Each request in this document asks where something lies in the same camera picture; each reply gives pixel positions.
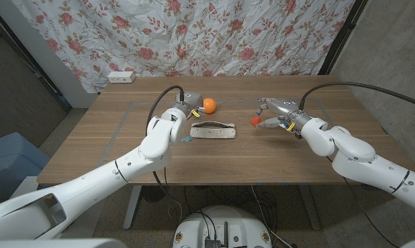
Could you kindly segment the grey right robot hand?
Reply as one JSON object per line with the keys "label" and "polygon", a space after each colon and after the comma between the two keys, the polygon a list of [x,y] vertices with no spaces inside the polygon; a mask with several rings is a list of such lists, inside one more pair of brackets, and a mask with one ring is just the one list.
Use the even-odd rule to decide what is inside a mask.
{"label": "grey right robot hand", "polygon": [[[300,132],[303,126],[312,119],[309,114],[298,108],[298,104],[291,100],[276,98],[261,98],[261,105],[252,119],[255,127],[282,127],[288,132]],[[276,114],[276,117],[261,120],[261,113],[269,110]]]}

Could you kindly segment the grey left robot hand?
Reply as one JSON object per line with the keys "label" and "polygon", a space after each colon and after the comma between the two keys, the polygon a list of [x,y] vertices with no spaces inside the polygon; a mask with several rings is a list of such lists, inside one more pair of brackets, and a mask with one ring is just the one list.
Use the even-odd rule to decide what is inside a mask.
{"label": "grey left robot hand", "polygon": [[186,116],[189,116],[191,111],[203,104],[203,95],[196,92],[184,92],[184,99],[180,99],[180,94],[175,96],[175,108],[181,110]]}

